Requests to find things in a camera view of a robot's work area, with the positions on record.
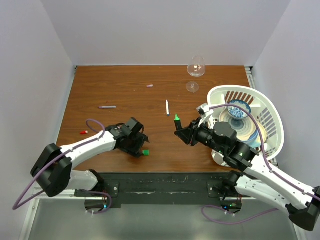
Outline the green highlighter cap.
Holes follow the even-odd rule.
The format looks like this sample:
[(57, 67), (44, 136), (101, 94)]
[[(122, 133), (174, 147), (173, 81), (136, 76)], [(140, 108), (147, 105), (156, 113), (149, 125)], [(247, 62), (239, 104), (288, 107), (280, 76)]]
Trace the green highlighter cap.
[(149, 156), (150, 155), (150, 151), (148, 149), (145, 149), (142, 151), (144, 156)]

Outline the green highlighter pen black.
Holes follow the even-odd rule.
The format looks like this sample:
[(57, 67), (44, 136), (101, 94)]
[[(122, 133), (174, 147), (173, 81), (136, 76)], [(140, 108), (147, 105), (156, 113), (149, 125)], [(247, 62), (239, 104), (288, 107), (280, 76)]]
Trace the green highlighter pen black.
[(178, 114), (175, 114), (174, 124), (175, 124), (176, 131), (180, 131), (183, 128), (181, 119), (179, 118)]

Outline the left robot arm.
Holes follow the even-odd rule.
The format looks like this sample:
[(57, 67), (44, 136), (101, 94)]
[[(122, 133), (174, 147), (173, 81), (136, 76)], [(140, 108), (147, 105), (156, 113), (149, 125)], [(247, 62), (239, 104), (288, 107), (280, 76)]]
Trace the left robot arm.
[(78, 171), (75, 168), (105, 152), (120, 150), (132, 157), (143, 155), (142, 147), (149, 138), (144, 126), (135, 118), (102, 129), (94, 136), (79, 142), (45, 147), (30, 171), (31, 176), (48, 197), (64, 190), (83, 190), (99, 196), (105, 190), (105, 180), (95, 170)]

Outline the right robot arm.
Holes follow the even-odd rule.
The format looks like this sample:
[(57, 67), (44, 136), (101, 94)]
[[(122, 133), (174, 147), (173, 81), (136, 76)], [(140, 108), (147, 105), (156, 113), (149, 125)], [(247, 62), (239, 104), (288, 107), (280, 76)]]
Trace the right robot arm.
[(201, 143), (222, 154), (223, 161), (239, 173), (231, 171), (223, 183), (223, 192), (230, 197), (237, 193), (253, 197), (288, 214), (298, 227), (313, 231), (320, 216), (320, 188), (306, 185), (269, 164), (255, 149), (237, 139), (227, 122), (218, 122), (209, 129), (198, 118), (182, 127), (175, 120), (175, 135), (186, 145)]

